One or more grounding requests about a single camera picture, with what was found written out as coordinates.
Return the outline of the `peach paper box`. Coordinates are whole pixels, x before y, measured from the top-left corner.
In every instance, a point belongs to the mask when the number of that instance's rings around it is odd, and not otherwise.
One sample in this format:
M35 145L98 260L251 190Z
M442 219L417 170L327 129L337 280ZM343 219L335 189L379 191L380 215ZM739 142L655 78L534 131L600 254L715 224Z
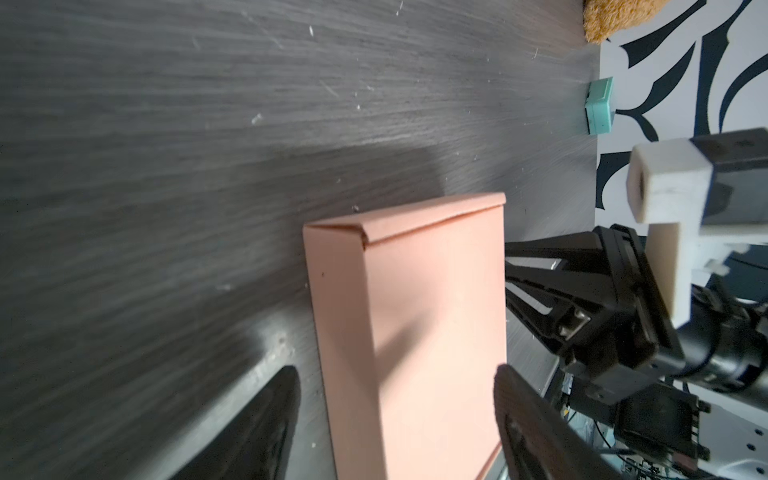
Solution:
M500 441L507 360L501 193L303 228L341 479L480 479Z

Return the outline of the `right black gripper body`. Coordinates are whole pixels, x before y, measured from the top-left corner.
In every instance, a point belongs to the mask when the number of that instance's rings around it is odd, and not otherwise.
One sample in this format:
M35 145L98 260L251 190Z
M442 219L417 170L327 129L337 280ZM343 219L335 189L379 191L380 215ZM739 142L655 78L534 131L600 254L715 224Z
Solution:
M625 227L566 235L560 258L560 364L595 399L616 404L667 377L766 409L766 304L719 281L692 286L691 321L674 327Z

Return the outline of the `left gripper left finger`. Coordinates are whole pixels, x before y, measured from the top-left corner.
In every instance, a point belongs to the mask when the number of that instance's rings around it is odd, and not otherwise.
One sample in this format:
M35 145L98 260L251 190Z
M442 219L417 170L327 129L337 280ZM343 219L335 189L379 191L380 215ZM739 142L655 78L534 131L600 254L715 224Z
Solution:
M298 371L281 368L176 479L283 479L295 433Z

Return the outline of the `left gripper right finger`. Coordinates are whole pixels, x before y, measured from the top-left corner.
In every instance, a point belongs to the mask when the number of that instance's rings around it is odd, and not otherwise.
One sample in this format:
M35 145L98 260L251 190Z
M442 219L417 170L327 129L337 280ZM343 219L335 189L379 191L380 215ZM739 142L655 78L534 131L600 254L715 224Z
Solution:
M502 450L512 479L620 477L512 366L497 367L493 398Z

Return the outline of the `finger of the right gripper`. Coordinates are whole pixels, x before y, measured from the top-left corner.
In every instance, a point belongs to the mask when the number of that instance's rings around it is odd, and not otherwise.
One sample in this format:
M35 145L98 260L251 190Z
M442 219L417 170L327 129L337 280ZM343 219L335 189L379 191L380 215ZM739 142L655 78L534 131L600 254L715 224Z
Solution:
M572 233L530 241L507 242L505 259L560 260L563 269L605 270L606 257L599 236L593 232Z
M505 265L506 306L553 354L585 348L606 331L606 270Z

